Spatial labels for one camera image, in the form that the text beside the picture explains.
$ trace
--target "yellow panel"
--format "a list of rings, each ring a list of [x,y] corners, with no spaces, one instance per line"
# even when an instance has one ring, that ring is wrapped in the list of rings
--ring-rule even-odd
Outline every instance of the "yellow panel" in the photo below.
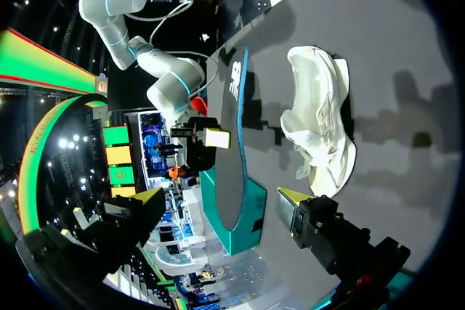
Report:
[[[128,197],[136,194],[136,187],[111,188],[111,197],[116,195]]]
[[[129,146],[106,148],[108,165],[120,163],[131,163],[131,152]]]
[[[299,205],[301,201],[308,199],[315,199],[315,196],[304,194],[303,192],[296,192],[295,190],[290,190],[282,187],[278,187],[278,192],[282,195],[285,195],[289,200],[293,201],[295,205]]]

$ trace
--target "person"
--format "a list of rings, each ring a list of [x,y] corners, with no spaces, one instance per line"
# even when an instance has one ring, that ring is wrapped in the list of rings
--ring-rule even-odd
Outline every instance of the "person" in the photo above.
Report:
[[[182,148],[180,144],[157,144],[153,149],[160,152],[160,156],[176,155],[178,150]]]
[[[198,177],[198,171],[194,171],[187,165],[182,165],[181,167],[175,166],[171,167],[164,175],[166,179],[177,179],[177,178],[191,178]]]

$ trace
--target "teal box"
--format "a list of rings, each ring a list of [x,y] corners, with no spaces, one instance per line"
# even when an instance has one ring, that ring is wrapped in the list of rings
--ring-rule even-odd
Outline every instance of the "teal box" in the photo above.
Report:
[[[234,256],[257,246],[262,236],[267,191],[252,179],[248,179],[238,223],[230,231],[223,227],[217,210],[215,169],[201,172],[200,178],[203,212],[228,254]]]

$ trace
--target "ceiling light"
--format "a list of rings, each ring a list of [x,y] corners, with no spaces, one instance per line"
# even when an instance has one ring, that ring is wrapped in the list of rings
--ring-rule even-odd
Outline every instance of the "ceiling light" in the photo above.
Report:
[[[58,147],[65,149],[68,146],[68,141],[64,138],[58,141]]]

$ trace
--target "orange object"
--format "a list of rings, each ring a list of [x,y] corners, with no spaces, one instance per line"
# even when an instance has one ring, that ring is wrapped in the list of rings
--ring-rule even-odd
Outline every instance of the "orange object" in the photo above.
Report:
[[[192,98],[190,105],[196,112],[199,112],[204,116],[207,116],[209,113],[209,109],[206,106],[205,100],[200,96]]]
[[[172,179],[176,179],[179,176],[179,167],[177,167],[177,166],[171,167],[168,170],[168,174]]]

